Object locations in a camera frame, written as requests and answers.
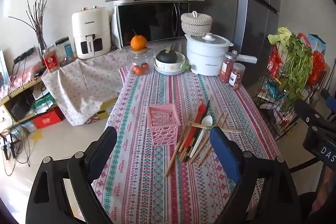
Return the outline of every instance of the red box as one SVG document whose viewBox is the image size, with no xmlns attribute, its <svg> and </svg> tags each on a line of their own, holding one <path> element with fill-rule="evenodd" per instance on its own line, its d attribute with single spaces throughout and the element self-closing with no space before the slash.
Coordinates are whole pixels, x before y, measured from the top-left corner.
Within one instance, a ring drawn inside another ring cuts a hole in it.
<svg viewBox="0 0 336 224">
<path fill-rule="evenodd" d="M 63 120 L 64 115 L 58 106 L 42 116 L 33 119 L 34 124 L 36 124 L 39 128 L 48 127 Z"/>
</svg>

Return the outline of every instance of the woven basket with lid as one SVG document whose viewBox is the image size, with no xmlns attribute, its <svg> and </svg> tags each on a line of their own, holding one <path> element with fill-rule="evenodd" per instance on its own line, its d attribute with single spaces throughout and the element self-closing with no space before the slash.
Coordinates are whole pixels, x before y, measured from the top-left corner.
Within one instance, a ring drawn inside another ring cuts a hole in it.
<svg viewBox="0 0 336 224">
<path fill-rule="evenodd" d="M 181 15 L 182 30 L 186 34 L 203 37 L 211 30 L 212 18 L 205 14 L 197 14 L 196 11 Z"/>
</svg>

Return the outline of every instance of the tablecloth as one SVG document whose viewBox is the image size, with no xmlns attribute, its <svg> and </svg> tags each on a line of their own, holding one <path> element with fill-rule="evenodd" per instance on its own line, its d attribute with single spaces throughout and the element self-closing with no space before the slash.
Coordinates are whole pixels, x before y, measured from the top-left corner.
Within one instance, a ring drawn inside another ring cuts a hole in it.
<svg viewBox="0 0 336 224">
<path fill-rule="evenodd" d="M 174 43 L 172 49 L 184 53 L 184 37 L 147 44 L 154 53 Z M 117 98 L 122 87 L 119 70 L 130 63 L 131 48 L 109 52 L 90 59 L 74 62 L 54 71 L 46 72 L 42 81 L 57 105 L 73 126 L 84 124 L 108 100 Z"/>
<path fill-rule="evenodd" d="M 218 77 L 184 72 L 164 76 L 156 71 L 125 80 L 106 126 L 118 131 L 118 140 L 93 189 L 113 223 L 213 223 L 235 185 L 212 150 L 203 164 L 175 161 L 170 175 L 164 172 L 174 145 L 153 147 L 147 128 L 147 106 L 175 102 L 181 124 L 196 116 L 198 106 L 210 100 L 208 114 L 216 122 L 228 114 L 226 126 L 243 130 L 229 134 L 242 150 L 273 159 L 279 152 L 267 126 L 244 88 L 232 90 Z M 250 206 L 256 205 L 258 181 Z"/>
</svg>

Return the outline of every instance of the pink basket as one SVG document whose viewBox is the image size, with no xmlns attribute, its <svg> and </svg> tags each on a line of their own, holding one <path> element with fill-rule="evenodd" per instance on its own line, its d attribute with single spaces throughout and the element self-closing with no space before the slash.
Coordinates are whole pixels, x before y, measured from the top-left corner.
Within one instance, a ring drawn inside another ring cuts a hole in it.
<svg viewBox="0 0 336 224">
<path fill-rule="evenodd" d="M 153 146 L 176 144 L 181 123 L 174 103 L 148 106 L 147 121 Z"/>
</svg>

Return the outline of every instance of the green pumpkin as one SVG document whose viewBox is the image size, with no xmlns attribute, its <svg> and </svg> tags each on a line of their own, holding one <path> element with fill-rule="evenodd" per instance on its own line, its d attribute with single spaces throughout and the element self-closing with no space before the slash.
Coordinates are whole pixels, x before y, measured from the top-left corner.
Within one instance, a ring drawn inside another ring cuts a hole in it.
<svg viewBox="0 0 336 224">
<path fill-rule="evenodd" d="M 162 63 L 173 64 L 177 62 L 177 54 L 168 48 L 166 50 L 160 51 L 157 54 L 156 59 Z"/>
</svg>

